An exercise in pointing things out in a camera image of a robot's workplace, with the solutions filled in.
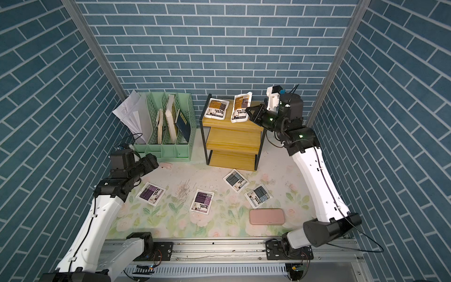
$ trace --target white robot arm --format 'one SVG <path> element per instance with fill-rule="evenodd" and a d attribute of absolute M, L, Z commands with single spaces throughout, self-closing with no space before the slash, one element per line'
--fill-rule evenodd
<path fill-rule="evenodd" d="M 122 248 L 99 262 L 106 235 L 134 183 L 158 168 L 155 156 L 136 159 L 128 148 L 113 152 L 110 159 L 110 175 L 96 185 L 91 208 L 74 242 L 55 271 L 43 274 L 39 282 L 110 282 L 135 258 L 153 255 L 150 232 L 136 232 L 127 237 Z"/>
<path fill-rule="evenodd" d="M 303 101 L 294 94 L 295 89 L 286 93 L 279 85 L 268 87 L 268 105 L 246 109 L 252 122 L 277 133 L 303 174 L 315 206 L 317 218 L 282 236 L 282 248 L 287 255 L 304 246 L 326 244 L 362 223 L 338 194 L 324 165 L 315 132 L 303 126 Z"/>
<path fill-rule="evenodd" d="M 268 88 L 267 93 L 270 98 L 268 106 L 261 104 L 246 111 L 252 122 L 277 133 L 304 176 L 317 216 L 304 222 L 302 228 L 282 236 L 282 248 L 287 257 L 291 257 L 290 254 L 296 253 L 297 249 L 326 244 L 362 221 L 357 213 L 349 211 L 338 194 L 324 165 L 314 131 L 302 125 L 303 102 L 300 96 L 285 93 L 280 86 Z M 153 155 L 136 160 L 131 149 L 114 152 L 111 165 L 110 176 L 96 186 L 89 214 L 69 251 L 55 272 L 43 274 L 39 282 L 110 282 L 136 257 L 148 258 L 153 254 L 151 234 L 133 233 L 127 237 L 122 248 L 98 262 L 106 235 L 133 184 L 141 176 L 158 168 Z"/>

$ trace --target yellow wooden shelf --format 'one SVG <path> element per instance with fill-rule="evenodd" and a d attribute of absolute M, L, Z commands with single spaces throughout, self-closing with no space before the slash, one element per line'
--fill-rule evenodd
<path fill-rule="evenodd" d="M 231 151 L 213 151 L 210 166 L 255 171 L 255 154 Z"/>
<path fill-rule="evenodd" d="M 245 132 L 212 127 L 207 139 L 207 150 L 233 151 L 257 155 L 260 132 Z"/>
<path fill-rule="evenodd" d="M 217 127 L 217 128 L 224 128 L 224 129 L 231 129 L 231 130 L 241 130 L 246 132 L 262 132 L 263 127 L 256 125 L 255 123 L 251 122 L 250 120 L 244 121 L 244 122 L 235 122 L 232 123 L 230 121 L 230 117 L 232 116 L 233 111 L 233 100 L 228 100 L 229 106 L 227 107 L 227 110 L 225 111 L 225 119 L 224 120 L 215 120 L 203 117 L 202 123 L 203 126 L 210 126 L 210 127 Z M 251 106 L 257 106 L 260 105 L 261 102 L 254 101 L 251 102 Z"/>

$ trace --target flower print mat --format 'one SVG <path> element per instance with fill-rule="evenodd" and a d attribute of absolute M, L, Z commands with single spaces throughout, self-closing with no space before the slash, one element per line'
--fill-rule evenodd
<path fill-rule="evenodd" d="M 124 239 L 132 232 L 150 231 L 154 238 L 213 238 L 280 236 L 302 226 L 315 216 L 301 172 L 285 149 L 264 143 L 258 170 L 239 171 L 249 184 L 234 193 L 223 178 L 231 169 L 205 164 L 172 163 L 142 177 L 113 221 L 108 239 Z M 136 193 L 150 182 L 166 191 L 157 206 L 142 203 Z M 259 208 L 281 208 L 282 226 L 255 226 L 249 223 L 252 209 L 245 194 L 263 183 L 273 196 Z M 197 189 L 215 196 L 208 214 L 189 212 Z"/>

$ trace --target brick pattern wall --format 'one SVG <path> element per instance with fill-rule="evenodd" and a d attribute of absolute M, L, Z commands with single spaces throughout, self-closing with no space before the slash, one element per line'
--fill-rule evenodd
<path fill-rule="evenodd" d="M 124 89 L 206 95 L 281 84 L 310 112 L 358 0 L 80 0 Z"/>
<path fill-rule="evenodd" d="M 315 121 L 375 281 L 451 281 L 450 66 L 451 2 L 372 0 Z"/>
<path fill-rule="evenodd" d="M 0 5 L 0 281 L 34 281 L 68 250 L 127 133 L 60 0 Z"/>

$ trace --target book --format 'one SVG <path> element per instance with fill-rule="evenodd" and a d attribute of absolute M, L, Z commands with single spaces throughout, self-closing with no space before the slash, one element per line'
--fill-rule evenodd
<path fill-rule="evenodd" d="M 190 211 L 208 214 L 210 212 L 211 203 L 215 192 L 204 191 L 197 189 L 194 194 L 193 202 L 191 203 Z"/>
<path fill-rule="evenodd" d="M 177 111 L 177 117 L 175 118 L 175 125 L 182 133 L 183 137 L 185 137 L 186 142 L 189 142 L 189 137 L 191 135 L 191 126 L 186 121 L 185 116 L 182 111 L 179 109 Z"/>
<path fill-rule="evenodd" d="M 158 205 L 166 189 L 147 182 L 136 195 L 136 198 L 152 206 Z"/>
<path fill-rule="evenodd" d="M 169 95 L 168 103 L 166 105 L 166 121 L 168 123 L 169 135 L 172 144 L 177 141 L 177 128 L 175 127 L 175 95 Z"/>
<path fill-rule="evenodd" d="M 249 181 L 244 178 L 236 169 L 233 169 L 228 175 L 224 178 L 224 181 L 232 188 L 233 191 L 239 193 L 249 184 Z"/>
<path fill-rule="evenodd" d="M 268 192 L 268 189 L 263 184 L 257 185 L 254 190 L 251 190 L 244 195 L 246 196 L 246 199 L 248 199 L 252 208 L 259 208 L 264 202 L 272 198 Z"/>
<path fill-rule="evenodd" d="M 158 115 L 156 116 L 156 128 L 157 128 L 157 144 L 161 144 L 163 137 L 163 109 L 158 110 Z"/>

